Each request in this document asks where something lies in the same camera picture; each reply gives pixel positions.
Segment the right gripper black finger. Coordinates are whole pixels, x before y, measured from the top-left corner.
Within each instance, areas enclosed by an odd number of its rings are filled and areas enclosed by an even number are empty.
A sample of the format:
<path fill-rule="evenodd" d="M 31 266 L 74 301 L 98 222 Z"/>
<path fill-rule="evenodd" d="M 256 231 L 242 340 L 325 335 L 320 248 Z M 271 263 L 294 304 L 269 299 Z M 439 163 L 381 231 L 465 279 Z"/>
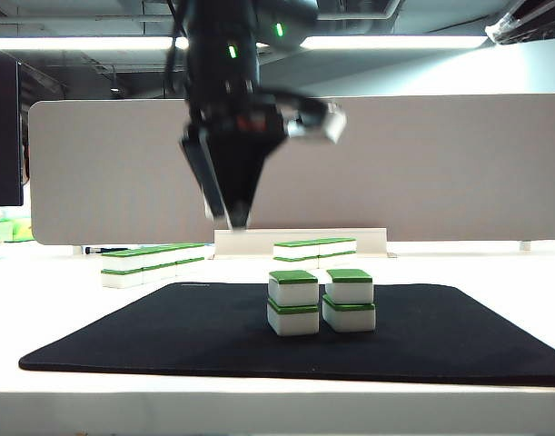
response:
<path fill-rule="evenodd" d="M 498 45 L 512 45 L 555 39 L 555 20 L 549 23 L 526 23 L 506 32 L 501 32 L 497 37 Z"/>
<path fill-rule="evenodd" d="M 519 37 L 555 23 L 555 0 L 512 1 L 502 16 L 485 27 L 488 37 Z"/>

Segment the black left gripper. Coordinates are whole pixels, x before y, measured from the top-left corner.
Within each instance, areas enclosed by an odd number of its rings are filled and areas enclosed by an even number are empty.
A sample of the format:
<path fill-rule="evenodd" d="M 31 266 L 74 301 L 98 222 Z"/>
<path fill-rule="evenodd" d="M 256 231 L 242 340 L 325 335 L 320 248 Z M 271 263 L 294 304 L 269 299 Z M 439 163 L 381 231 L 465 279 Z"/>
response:
<path fill-rule="evenodd" d="M 304 96 L 188 97 L 189 121 L 181 146 L 213 219 L 224 219 L 226 211 L 232 228 L 247 227 L 265 159 L 287 137 L 281 105 L 301 109 Z"/>

